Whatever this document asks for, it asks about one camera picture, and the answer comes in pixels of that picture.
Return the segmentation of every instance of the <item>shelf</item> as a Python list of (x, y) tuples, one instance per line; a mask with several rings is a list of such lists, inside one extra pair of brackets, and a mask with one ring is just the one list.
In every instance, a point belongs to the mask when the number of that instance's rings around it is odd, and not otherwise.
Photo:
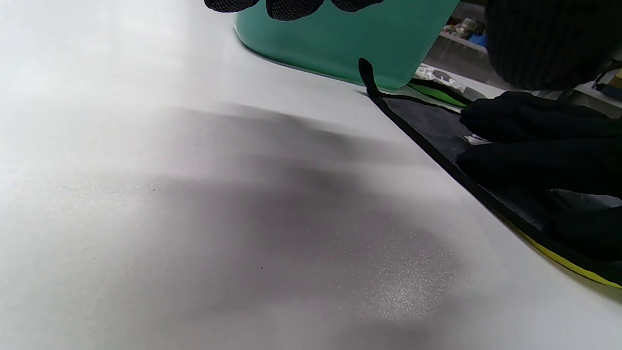
[(445, 39), (457, 42), (460, 45), (464, 45), (466, 47), (470, 47), (473, 50), (481, 52), (482, 54), (488, 54), (488, 51), (486, 50), (485, 47), (480, 46), (478, 44), (474, 44), (474, 43), (470, 42), (469, 40), (465, 40), (465, 39), (462, 39), (460, 37), (457, 37), (455, 35), (451, 35), (451, 34), (448, 34), (448, 33), (445, 33), (445, 32), (441, 32), (439, 34), (439, 36), (440, 37), (444, 37)]

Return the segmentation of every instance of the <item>black mat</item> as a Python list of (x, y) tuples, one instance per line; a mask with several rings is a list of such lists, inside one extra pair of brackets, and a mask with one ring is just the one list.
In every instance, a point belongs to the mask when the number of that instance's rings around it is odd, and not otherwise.
[(464, 139), (471, 132), (460, 124), (459, 113), (418, 98), (382, 93), (374, 82), (371, 64), (361, 59), (359, 69), (370, 99), (444, 170), (495, 214), (515, 225), (537, 244), (570, 263), (596, 273), (607, 281), (622, 285), (622, 263), (594, 261), (540, 232), (545, 222), (559, 214), (615, 207), (622, 205), (621, 200), (561, 190), (485, 189), (456, 165), (457, 156), (472, 147)]

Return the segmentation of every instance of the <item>white table surface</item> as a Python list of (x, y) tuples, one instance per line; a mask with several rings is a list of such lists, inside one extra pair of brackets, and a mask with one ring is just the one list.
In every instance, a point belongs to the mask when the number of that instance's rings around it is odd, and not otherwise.
[(622, 348), (619, 291), (536, 253), (362, 88), (243, 50), (232, 16), (1, 8), (0, 349)]

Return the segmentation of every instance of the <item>black mesh glove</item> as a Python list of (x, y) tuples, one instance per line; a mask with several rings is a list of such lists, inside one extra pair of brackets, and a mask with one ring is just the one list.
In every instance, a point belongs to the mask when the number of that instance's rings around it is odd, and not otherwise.
[[(332, 0), (342, 11), (356, 12), (383, 0)], [(218, 12), (238, 12), (255, 6), (259, 0), (205, 0), (207, 7)], [(268, 15), (279, 21), (293, 21), (315, 12), (324, 0), (266, 0)]]
[(573, 88), (622, 47), (621, 13), (621, 0), (488, 0), (490, 62), (515, 87)]

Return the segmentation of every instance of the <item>black fabric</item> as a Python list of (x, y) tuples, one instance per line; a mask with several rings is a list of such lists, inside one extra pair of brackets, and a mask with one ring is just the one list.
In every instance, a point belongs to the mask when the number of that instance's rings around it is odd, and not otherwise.
[(365, 59), (359, 60), (359, 71), (370, 99), (384, 114), (495, 214), (512, 223), (536, 244), (568, 262), (622, 285), (622, 262), (594, 259), (567, 245), (568, 242), (560, 241), (550, 231), (542, 231), (546, 223), (553, 222), (551, 219), (561, 217), (563, 220), (560, 215), (622, 206), (621, 200), (565, 190), (483, 187), (457, 166), (458, 156), (470, 148), (462, 141), (462, 136), (467, 134), (457, 113), (417, 98), (380, 92), (374, 82), (373, 68)]
[(620, 48), (621, 12), (620, 0), (488, 0), (488, 57), (516, 87), (573, 88)]
[[(333, 0), (337, 8), (356, 12), (384, 0)], [(238, 12), (255, 6), (259, 0), (205, 0), (205, 5), (218, 12)], [(279, 21), (295, 21), (309, 16), (320, 8), (324, 0), (266, 0), (268, 15)]]
[(266, 0), (268, 16), (279, 21), (294, 21), (317, 11), (323, 0)]
[(218, 12), (238, 12), (255, 6), (259, 0), (205, 0), (205, 5)]
[(567, 139), (622, 139), (622, 120), (584, 106), (506, 92), (477, 100), (462, 110), (460, 122), (492, 142)]
[(555, 140), (472, 147), (459, 155), (457, 164), (472, 179), (493, 188), (622, 196), (621, 160), (622, 141)]
[(369, 5), (379, 4), (384, 0), (333, 0), (337, 8), (345, 12), (356, 12)]
[(565, 214), (542, 232), (594, 260), (622, 260), (622, 207)]

